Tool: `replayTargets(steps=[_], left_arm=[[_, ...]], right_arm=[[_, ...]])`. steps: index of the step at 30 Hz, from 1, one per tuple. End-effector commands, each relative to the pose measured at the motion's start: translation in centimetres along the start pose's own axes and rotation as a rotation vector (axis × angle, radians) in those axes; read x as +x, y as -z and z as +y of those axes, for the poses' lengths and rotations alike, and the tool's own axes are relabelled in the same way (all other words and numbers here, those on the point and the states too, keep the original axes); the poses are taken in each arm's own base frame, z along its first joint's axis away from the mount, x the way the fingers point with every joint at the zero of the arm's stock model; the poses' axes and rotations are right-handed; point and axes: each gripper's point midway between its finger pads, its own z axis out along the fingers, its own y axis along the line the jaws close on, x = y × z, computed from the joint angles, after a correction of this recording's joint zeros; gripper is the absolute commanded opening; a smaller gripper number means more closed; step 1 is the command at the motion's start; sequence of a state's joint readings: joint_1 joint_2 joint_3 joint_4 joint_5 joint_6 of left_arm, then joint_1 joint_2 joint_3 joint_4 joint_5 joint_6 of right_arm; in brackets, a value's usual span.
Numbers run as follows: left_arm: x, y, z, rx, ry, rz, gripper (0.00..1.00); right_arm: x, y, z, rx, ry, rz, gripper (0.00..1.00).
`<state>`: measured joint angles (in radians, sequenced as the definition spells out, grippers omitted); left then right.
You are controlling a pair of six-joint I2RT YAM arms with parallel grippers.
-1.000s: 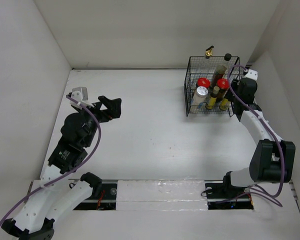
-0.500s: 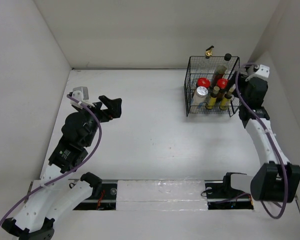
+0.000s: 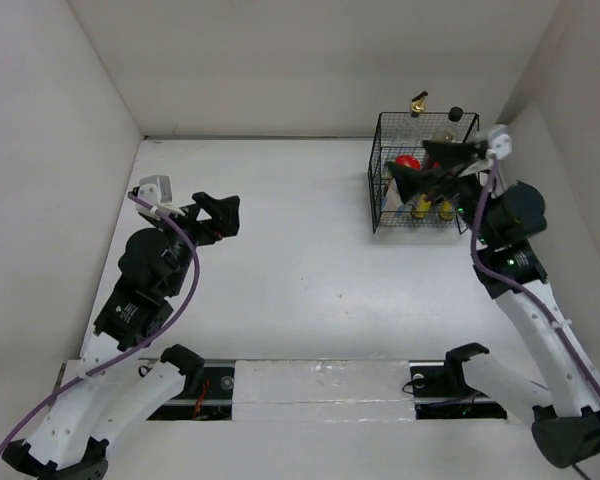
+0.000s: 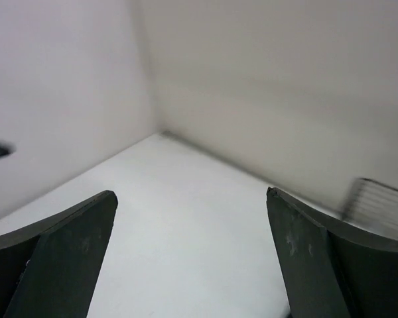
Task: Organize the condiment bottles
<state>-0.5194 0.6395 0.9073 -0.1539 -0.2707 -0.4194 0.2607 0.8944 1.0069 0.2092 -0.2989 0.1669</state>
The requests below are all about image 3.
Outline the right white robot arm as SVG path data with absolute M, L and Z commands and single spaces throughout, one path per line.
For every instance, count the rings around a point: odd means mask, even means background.
M 479 282 L 511 321 L 544 381 L 538 385 L 469 343 L 448 351 L 437 378 L 456 394 L 481 393 L 527 425 L 543 457 L 559 469 L 600 454 L 600 373 L 554 298 L 529 240 L 547 227 L 545 201 L 517 182 L 502 193 L 495 177 L 511 152 L 509 137 L 471 143 L 426 140 L 431 169 L 390 162 L 403 201 L 427 195 L 455 199 L 471 231 Z

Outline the red label sauce bottle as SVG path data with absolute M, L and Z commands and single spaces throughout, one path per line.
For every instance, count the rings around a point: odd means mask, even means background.
M 460 139 L 459 122 L 464 115 L 461 107 L 452 107 L 443 124 L 432 134 L 431 140 L 435 142 L 454 143 Z

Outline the clear glass oil bottle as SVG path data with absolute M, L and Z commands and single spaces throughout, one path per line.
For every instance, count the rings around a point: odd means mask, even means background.
M 429 93 L 422 91 L 412 98 L 409 111 L 399 120 L 393 130 L 390 145 L 392 147 L 415 147 L 421 139 L 419 118 L 426 108 Z

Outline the white shaker silver lid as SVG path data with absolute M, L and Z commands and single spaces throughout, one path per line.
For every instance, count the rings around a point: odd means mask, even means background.
M 404 210 L 404 203 L 400 197 L 396 181 L 391 179 L 384 191 L 381 202 L 381 211 L 392 214 L 399 213 Z

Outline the yellow bottle cork cap front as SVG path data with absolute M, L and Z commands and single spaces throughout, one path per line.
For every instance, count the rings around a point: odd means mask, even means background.
M 448 199 L 443 199 L 438 207 L 438 218 L 444 222 L 450 222 L 455 218 L 454 204 Z

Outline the red lid jar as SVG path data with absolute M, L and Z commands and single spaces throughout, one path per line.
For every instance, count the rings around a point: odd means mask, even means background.
M 417 158 L 412 155 L 398 155 L 387 162 L 387 170 L 394 175 L 396 172 L 403 173 L 409 171 L 420 171 L 421 164 Z

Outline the yellow bottle cork cap back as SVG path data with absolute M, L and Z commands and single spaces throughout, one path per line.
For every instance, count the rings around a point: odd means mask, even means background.
M 415 220 L 423 220 L 428 215 L 430 208 L 431 202 L 427 199 L 426 195 L 422 195 L 413 204 L 410 210 L 410 215 Z

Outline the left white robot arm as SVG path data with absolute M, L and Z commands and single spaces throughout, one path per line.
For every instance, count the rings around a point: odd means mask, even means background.
M 101 479 L 114 444 L 164 402 L 202 387 L 205 361 L 175 344 L 122 397 L 124 369 L 184 314 L 200 278 L 198 250 L 237 235 L 240 199 L 204 192 L 173 207 L 145 187 L 128 197 L 149 227 L 134 232 L 120 277 L 93 324 L 75 376 L 32 409 L 0 445 L 0 461 L 33 479 Z

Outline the yellow bottle cork cap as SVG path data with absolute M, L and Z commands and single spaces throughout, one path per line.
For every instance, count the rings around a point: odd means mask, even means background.
M 438 207 L 438 218 L 444 222 L 450 222 L 455 218 L 454 204 L 448 199 L 443 199 Z
M 423 220 L 428 215 L 430 208 L 431 202 L 427 199 L 426 195 L 422 195 L 413 204 L 410 210 L 410 215 L 415 220 Z

